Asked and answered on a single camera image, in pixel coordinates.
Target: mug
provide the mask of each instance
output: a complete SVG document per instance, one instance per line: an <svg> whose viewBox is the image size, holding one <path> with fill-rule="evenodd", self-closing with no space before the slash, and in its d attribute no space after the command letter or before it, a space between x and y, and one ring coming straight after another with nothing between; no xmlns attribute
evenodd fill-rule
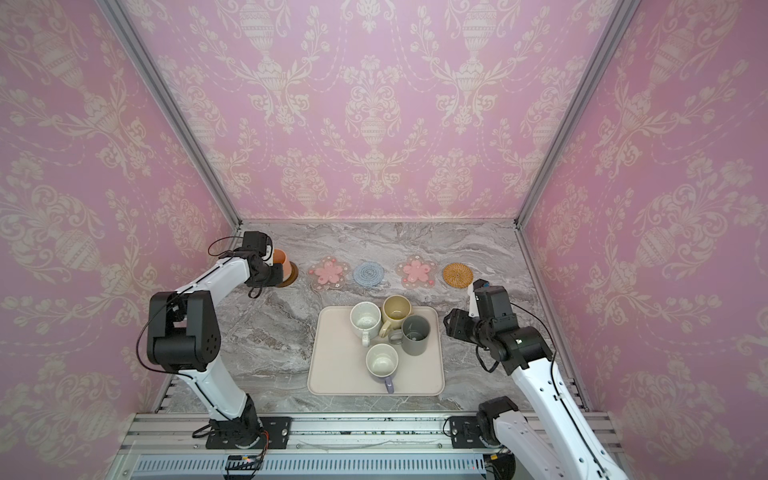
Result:
<svg viewBox="0 0 768 480"><path fill-rule="evenodd" d="M349 321L362 340L362 346L369 346L382 325L382 312L375 303L360 302L352 308Z"/></svg>
<svg viewBox="0 0 768 480"><path fill-rule="evenodd" d="M397 350L386 343L374 345L366 354L366 367L372 375L384 380L386 391L389 394L395 392L392 384L392 375L397 370Z"/></svg>
<svg viewBox="0 0 768 480"><path fill-rule="evenodd" d="M290 277L291 271L293 267L290 264L290 261L288 261L288 255L283 252L281 249L276 248L274 249L274 253L272 255L272 262L275 263L281 263L283 264L283 282L288 280Z"/></svg>
<svg viewBox="0 0 768 480"><path fill-rule="evenodd" d="M382 314L384 324L379 336L384 338L390 331L402 326L402 321L411 314L411 303L402 295L392 295L384 300Z"/></svg>
<svg viewBox="0 0 768 480"><path fill-rule="evenodd" d="M389 336L389 342L402 344L402 351L410 356L419 356L427 350L427 337L432 328L421 315L411 315L402 322L402 330Z"/></svg>

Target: blue knitted coaster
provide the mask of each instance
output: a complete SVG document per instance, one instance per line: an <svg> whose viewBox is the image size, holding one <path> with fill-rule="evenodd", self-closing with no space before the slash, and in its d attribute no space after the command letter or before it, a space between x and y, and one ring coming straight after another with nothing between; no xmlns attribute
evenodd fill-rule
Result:
<svg viewBox="0 0 768 480"><path fill-rule="evenodd" d="M384 280L384 267L376 262L361 263L355 268L352 277L360 286L371 288Z"/></svg>

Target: pink wall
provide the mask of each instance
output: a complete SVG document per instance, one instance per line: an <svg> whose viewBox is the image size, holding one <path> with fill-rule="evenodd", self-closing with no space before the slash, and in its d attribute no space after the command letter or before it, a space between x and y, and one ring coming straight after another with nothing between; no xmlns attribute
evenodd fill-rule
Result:
<svg viewBox="0 0 768 480"><path fill-rule="evenodd" d="M0 4L3 478L103 478L157 290L226 225L93 2Z"/></svg>
<svg viewBox="0 0 768 480"><path fill-rule="evenodd" d="M245 218L516 217L614 3L124 0Z"/></svg>
<svg viewBox="0 0 768 480"><path fill-rule="evenodd" d="M766 20L642 2L528 230L638 479L768 477Z"/></svg>

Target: beige tray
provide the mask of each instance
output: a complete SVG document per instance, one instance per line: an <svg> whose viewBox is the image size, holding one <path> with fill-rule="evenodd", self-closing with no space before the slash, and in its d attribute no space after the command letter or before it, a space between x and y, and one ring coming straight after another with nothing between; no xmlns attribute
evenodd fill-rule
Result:
<svg viewBox="0 0 768 480"><path fill-rule="evenodd" d="M306 381L307 388L315 395L387 394L384 382L366 368L368 349L352 330L351 311L351 306L327 306L320 312L310 377ZM398 355L397 370L392 376L394 395L439 395L445 388L445 376L437 312L430 306L414 306L412 314L429 321L427 350L419 356L410 356L400 345L393 345ZM387 343L387 340L379 336L371 340L371 345L377 343Z"/></svg>

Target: gray mug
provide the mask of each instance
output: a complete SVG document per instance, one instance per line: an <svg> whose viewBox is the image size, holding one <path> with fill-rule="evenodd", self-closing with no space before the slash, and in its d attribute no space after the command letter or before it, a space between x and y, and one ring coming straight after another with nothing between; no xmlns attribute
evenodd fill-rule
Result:
<svg viewBox="0 0 768 480"><path fill-rule="evenodd" d="M427 350L429 321L421 315L411 315L402 321L399 332L389 334L389 342L402 344L402 351L410 356L418 356Z"/></svg>

